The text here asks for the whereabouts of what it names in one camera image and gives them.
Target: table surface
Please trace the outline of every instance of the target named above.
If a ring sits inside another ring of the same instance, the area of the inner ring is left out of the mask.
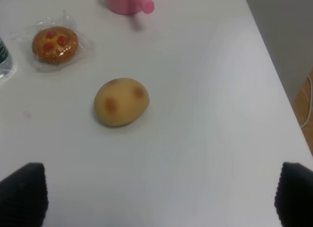
[[[45,227],[277,227],[284,161],[313,168],[245,0],[154,0],[134,17],[103,0],[0,0],[0,35],[17,65],[0,86],[0,178],[43,162]],[[92,58],[37,72],[11,40],[47,17],[74,17]],[[130,77],[145,114],[111,129],[98,89]]]

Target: pink object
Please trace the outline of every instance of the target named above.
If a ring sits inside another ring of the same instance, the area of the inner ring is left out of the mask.
[[[155,3],[152,0],[108,0],[109,8],[117,14],[132,15],[139,11],[152,13]]]

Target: water bottle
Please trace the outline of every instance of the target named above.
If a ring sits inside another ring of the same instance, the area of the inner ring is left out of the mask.
[[[12,57],[0,37],[0,78],[6,76],[12,67]]]

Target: gray wall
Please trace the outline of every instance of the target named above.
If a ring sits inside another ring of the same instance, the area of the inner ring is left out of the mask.
[[[290,102],[313,67],[313,0],[247,0]]]

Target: pink handle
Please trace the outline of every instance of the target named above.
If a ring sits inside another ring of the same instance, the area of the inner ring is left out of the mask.
[[[155,3],[152,0],[136,0],[141,5],[144,13],[152,13],[155,9]]]

